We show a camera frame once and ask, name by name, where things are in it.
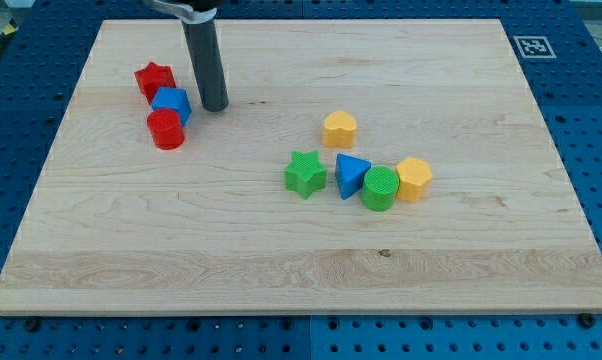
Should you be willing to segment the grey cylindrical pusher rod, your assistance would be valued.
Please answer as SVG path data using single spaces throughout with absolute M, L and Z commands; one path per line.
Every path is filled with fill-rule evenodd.
M 209 112 L 220 112 L 229 105 L 229 98 L 215 22 L 183 22 L 182 28 L 202 106 Z

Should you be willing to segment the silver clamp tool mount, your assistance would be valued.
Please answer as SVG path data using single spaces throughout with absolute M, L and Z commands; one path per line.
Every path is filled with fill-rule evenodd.
M 195 10 L 192 5 L 184 2 L 164 0 L 141 0 L 141 2 L 150 9 L 176 17 L 186 24 L 202 24 L 212 20 L 217 14 L 217 8 Z

